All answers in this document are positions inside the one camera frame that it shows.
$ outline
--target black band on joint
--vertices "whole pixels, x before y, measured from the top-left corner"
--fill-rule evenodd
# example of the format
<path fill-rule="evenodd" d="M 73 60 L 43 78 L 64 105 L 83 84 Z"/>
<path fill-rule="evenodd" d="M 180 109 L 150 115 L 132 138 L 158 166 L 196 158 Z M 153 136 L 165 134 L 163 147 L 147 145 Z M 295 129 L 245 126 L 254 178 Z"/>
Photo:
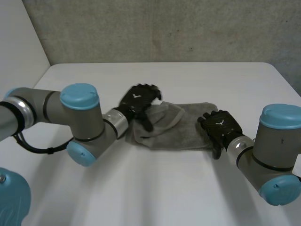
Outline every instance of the black band on joint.
<path fill-rule="evenodd" d="M 114 132 L 115 132 L 115 134 L 116 134 L 116 138 L 118 138 L 118 131 L 117 131 L 117 129 L 115 128 L 115 126 L 114 126 L 110 121 L 108 121 L 108 120 L 106 120 L 106 119 L 104 119 L 103 121 L 106 122 L 106 123 L 108 123 L 108 124 L 112 127 L 112 129 L 114 130 Z"/>
<path fill-rule="evenodd" d="M 43 104 L 43 116 L 50 123 L 51 123 L 51 121 L 49 120 L 48 115 L 47 115 L 47 103 L 48 103 L 48 100 L 50 99 L 51 95 L 54 93 L 55 93 L 55 91 L 51 91 L 50 93 L 48 93 L 47 96 L 45 97 L 44 104 Z"/>
<path fill-rule="evenodd" d="M 14 106 L 13 104 L 11 104 L 9 102 L 1 101 L 0 106 L 6 107 L 7 109 L 9 109 L 15 115 L 15 117 L 18 121 L 17 131 L 13 135 L 16 135 L 16 134 L 22 132 L 22 130 L 25 128 L 25 119 L 24 119 L 22 112 L 16 106 Z"/>
<path fill-rule="evenodd" d="M 79 139 L 79 138 L 74 137 L 74 139 L 77 141 L 80 141 L 80 142 L 89 142 L 89 141 L 96 140 L 97 138 L 99 138 L 104 133 L 104 131 L 105 131 L 105 128 L 101 131 L 100 134 L 98 134 L 96 137 L 93 137 L 93 138 Z"/>
<path fill-rule="evenodd" d="M 258 165 L 261 165 L 262 167 L 267 168 L 269 170 L 278 171 L 278 172 L 289 172 L 293 170 L 293 166 L 288 168 L 280 168 L 280 167 L 267 165 L 261 162 L 260 160 L 258 160 L 253 154 L 252 154 L 252 158 Z"/>
<path fill-rule="evenodd" d="M 34 107 L 31 105 L 31 103 L 29 103 L 26 99 L 24 99 L 23 97 L 20 97 L 20 96 L 13 96 L 13 97 L 16 97 L 20 100 L 22 100 L 23 102 L 25 102 L 28 107 L 30 108 L 30 110 L 32 111 L 32 115 L 33 115 L 33 124 L 35 124 L 37 122 L 37 113 L 36 111 L 34 110 Z"/>
<path fill-rule="evenodd" d="M 239 168 L 239 167 L 238 167 L 238 163 L 239 163 L 240 158 L 243 156 L 244 153 L 246 153 L 247 151 L 249 151 L 249 150 L 251 150 L 251 149 L 253 149 L 253 146 L 247 147 L 247 148 L 244 149 L 241 153 L 239 153 L 239 155 L 238 155 L 238 157 L 237 157 L 237 159 L 236 159 L 236 166 L 237 166 L 237 168 Z"/>

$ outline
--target black cable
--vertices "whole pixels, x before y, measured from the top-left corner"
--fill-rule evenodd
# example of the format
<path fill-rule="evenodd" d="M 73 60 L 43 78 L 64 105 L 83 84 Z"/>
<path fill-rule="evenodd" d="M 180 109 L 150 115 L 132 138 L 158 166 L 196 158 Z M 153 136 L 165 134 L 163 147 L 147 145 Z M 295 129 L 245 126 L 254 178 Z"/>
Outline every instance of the black cable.
<path fill-rule="evenodd" d="M 57 147 L 40 149 L 40 148 L 32 147 L 30 144 L 28 144 L 26 142 L 22 132 L 20 132 L 16 135 L 13 135 L 13 138 L 17 141 L 17 144 L 19 144 L 22 148 L 26 149 L 29 152 L 35 153 L 35 154 L 53 154 L 55 152 L 60 152 L 62 150 L 65 150 L 67 145 L 69 144 L 69 142 L 73 140 L 73 138 L 71 138 L 67 142 L 65 142 L 62 145 L 57 146 Z"/>

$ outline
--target silver metal ring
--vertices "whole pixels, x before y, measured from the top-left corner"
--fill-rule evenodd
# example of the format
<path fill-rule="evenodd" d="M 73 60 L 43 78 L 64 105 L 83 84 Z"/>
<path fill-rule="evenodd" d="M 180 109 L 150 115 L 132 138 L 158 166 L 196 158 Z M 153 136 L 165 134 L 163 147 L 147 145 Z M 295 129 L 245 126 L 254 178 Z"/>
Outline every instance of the silver metal ring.
<path fill-rule="evenodd" d="M 236 160 L 239 154 L 246 148 L 252 146 L 254 146 L 254 141 L 247 136 L 237 137 L 234 140 L 232 140 L 227 148 L 227 154 L 230 158 L 230 161 L 236 165 Z"/>
<path fill-rule="evenodd" d="M 34 116 L 30 107 L 17 97 L 7 97 L 3 101 L 8 102 L 17 107 L 24 117 L 24 129 L 28 129 L 34 124 Z"/>
<path fill-rule="evenodd" d="M 128 128 L 127 118 L 115 109 L 109 110 L 103 115 L 103 119 L 109 121 L 117 131 L 117 138 L 119 138 Z"/>

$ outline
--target white table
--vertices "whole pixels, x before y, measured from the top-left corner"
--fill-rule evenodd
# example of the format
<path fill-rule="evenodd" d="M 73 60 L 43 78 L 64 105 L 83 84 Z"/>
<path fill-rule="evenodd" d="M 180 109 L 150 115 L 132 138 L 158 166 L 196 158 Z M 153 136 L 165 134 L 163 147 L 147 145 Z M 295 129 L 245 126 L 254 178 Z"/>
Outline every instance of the white table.
<path fill-rule="evenodd" d="M 52 66 L 36 85 L 62 90 L 85 82 L 100 96 L 103 113 L 137 83 L 157 85 L 168 102 L 211 102 L 255 137 L 265 105 L 301 105 L 299 95 L 266 63 L 130 63 Z M 25 132 L 37 147 L 63 143 L 68 127 L 40 123 Z M 23 175 L 32 208 L 23 226 L 287 226 L 300 225 L 301 198 L 268 205 L 227 155 L 202 151 L 151 152 L 123 140 L 90 168 L 66 151 L 31 154 L 12 138 L 0 143 L 0 166 Z"/>

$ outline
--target gray towel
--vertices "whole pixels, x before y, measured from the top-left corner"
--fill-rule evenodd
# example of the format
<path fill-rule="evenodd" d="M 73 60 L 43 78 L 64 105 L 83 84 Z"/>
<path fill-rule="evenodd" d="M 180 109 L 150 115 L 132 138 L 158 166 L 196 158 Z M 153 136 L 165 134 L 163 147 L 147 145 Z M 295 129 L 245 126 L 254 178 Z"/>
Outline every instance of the gray towel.
<path fill-rule="evenodd" d="M 160 105 L 152 105 L 146 113 L 154 130 L 147 132 L 141 124 L 133 121 L 126 134 L 126 141 L 152 150 L 212 148 L 211 141 L 197 119 L 213 110 L 217 111 L 217 107 L 211 103 L 174 105 L 162 102 Z"/>

